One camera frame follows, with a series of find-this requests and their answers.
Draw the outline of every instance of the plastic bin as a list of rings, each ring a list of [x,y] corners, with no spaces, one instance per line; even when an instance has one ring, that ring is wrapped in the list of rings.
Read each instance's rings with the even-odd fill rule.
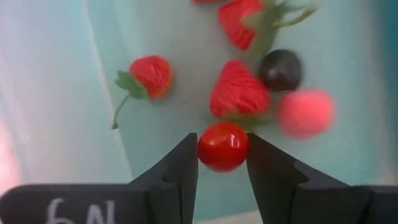
[[[282,29],[274,48],[296,50],[306,81],[333,95],[333,129],[311,141],[257,134],[347,184],[393,184],[397,46],[389,1],[322,1],[305,22]],[[218,74],[243,56],[226,40],[219,4],[191,0],[12,0],[0,3],[0,105],[22,182],[128,182],[189,132],[200,134]],[[174,65],[172,94],[156,105],[124,98],[118,70],[148,54]],[[246,166],[200,169],[195,220],[258,220]]]

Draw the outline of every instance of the red cherry tomato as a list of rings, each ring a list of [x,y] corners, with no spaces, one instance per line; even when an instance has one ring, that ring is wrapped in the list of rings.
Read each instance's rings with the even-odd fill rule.
[[[218,123],[203,133],[198,143],[198,156],[215,172],[231,172],[238,168],[249,153],[246,133],[233,123]]]

